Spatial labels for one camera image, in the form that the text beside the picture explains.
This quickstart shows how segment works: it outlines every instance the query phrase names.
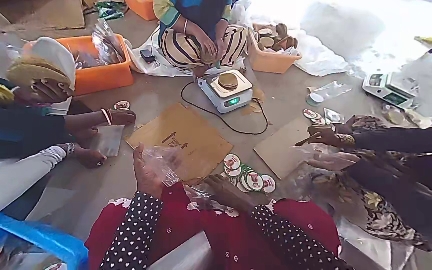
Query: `orange plastic tub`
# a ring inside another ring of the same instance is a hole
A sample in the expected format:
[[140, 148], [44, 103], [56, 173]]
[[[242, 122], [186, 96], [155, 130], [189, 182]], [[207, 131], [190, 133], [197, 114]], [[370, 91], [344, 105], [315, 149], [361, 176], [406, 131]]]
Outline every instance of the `orange plastic tub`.
[[129, 8], [146, 21], [156, 19], [153, 0], [126, 0]]
[[[116, 34], [117, 39], [124, 45], [123, 36]], [[90, 35], [58, 38], [57, 41], [71, 52], [80, 50], [92, 55], [98, 55]], [[129, 86], [134, 83], [129, 68], [131, 59], [126, 46], [123, 47], [125, 61], [123, 63], [76, 70], [76, 96], [94, 93], [102, 90]]]
[[248, 56], [253, 70], [280, 74], [285, 73], [296, 60], [301, 59], [301, 54], [291, 56], [261, 51], [251, 29], [248, 29]]

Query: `printed arrow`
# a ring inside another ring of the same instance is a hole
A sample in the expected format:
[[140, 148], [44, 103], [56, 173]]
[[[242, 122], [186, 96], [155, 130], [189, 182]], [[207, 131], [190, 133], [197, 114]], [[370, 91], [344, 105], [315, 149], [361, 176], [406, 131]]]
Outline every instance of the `printed arrow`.
[[169, 140], [171, 137], [175, 136], [176, 132], [171, 133], [167, 138], [165, 138], [161, 143], [164, 144], [167, 140]]

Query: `digital weighing scale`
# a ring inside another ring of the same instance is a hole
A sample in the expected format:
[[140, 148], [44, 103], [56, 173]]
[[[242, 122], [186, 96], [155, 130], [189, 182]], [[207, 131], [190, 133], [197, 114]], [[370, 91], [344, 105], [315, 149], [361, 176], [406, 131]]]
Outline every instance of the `digital weighing scale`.
[[[218, 83], [219, 76], [224, 73], [232, 73], [236, 76], [236, 89], [229, 90]], [[198, 79], [198, 86], [208, 96], [218, 112], [222, 114], [243, 107], [253, 98], [253, 85], [238, 70], [228, 70], [203, 76]]]
[[417, 96], [418, 84], [400, 72], [371, 74], [363, 81], [363, 89], [396, 107], [408, 109]]

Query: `striped cloth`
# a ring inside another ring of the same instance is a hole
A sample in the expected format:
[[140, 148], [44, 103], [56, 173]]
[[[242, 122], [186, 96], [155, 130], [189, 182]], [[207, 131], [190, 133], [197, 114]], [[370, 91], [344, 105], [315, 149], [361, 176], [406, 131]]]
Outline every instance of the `striped cloth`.
[[[246, 47], [248, 30], [240, 25], [230, 25], [223, 37], [226, 53], [221, 65], [232, 66]], [[174, 66], [182, 69], [192, 69], [204, 66], [201, 61], [201, 46], [194, 36], [185, 36], [173, 29], [165, 29], [161, 36], [159, 47], [165, 58]]]

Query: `red polka dot sleeve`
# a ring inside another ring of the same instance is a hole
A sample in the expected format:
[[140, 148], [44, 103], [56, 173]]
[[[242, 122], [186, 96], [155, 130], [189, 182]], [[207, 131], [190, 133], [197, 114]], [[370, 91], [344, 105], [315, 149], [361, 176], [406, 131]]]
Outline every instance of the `red polka dot sleeve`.
[[100, 270], [141, 270], [149, 265], [148, 252], [163, 202], [136, 191], [128, 212], [116, 229], [114, 241], [106, 251]]
[[283, 247], [285, 259], [293, 261], [295, 269], [354, 270], [301, 228], [273, 214], [266, 206], [256, 206], [250, 211], [250, 217], [261, 227], [264, 235]]

